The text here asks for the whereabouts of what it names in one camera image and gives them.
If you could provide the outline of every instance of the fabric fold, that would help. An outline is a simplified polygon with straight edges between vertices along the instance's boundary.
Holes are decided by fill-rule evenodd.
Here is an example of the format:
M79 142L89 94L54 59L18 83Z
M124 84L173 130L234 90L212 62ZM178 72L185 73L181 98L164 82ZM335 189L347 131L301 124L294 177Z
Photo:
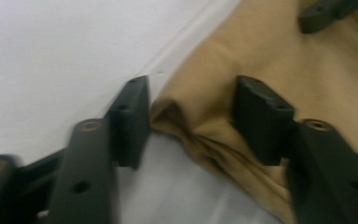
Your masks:
M296 108L321 119L358 152L358 11L313 35L300 33L303 1L245 0L183 62L151 107L156 130L231 180L285 223L295 223L284 169L260 164L232 126L238 75L266 82Z

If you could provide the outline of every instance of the black plastic bracket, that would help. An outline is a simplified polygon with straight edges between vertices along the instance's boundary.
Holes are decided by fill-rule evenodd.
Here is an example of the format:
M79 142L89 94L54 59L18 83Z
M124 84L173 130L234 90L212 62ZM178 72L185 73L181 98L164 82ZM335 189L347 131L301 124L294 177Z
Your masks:
M0 224L117 224L115 170L139 167L150 134L148 98L147 77L134 78L104 119L75 126L68 148L22 167L0 155Z
M341 20L358 8L358 0L319 0L299 16L303 34L321 31L336 20Z
M358 224L358 154L330 124L293 121L295 110L258 79L240 76L234 126L265 165L289 159L286 177L300 224Z

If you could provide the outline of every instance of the tan fabric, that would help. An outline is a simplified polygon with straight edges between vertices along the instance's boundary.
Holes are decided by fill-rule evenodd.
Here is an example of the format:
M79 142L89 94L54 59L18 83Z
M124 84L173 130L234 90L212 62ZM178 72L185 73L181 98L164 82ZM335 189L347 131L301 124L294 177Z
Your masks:
M314 35L299 32L297 0L245 0L182 64L151 109L152 126L176 135L199 164L232 180L294 223L284 164L255 160L231 125L237 75L257 77L321 119L358 152L358 12Z

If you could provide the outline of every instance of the white surface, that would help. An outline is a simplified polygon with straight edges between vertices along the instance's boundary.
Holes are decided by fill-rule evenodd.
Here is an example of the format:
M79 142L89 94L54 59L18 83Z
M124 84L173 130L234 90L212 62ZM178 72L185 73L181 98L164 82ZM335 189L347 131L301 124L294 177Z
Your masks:
M101 117L132 77L149 75L155 99L238 2L0 1L0 154L30 163L65 147L72 127ZM119 183L122 224L279 223L160 133Z

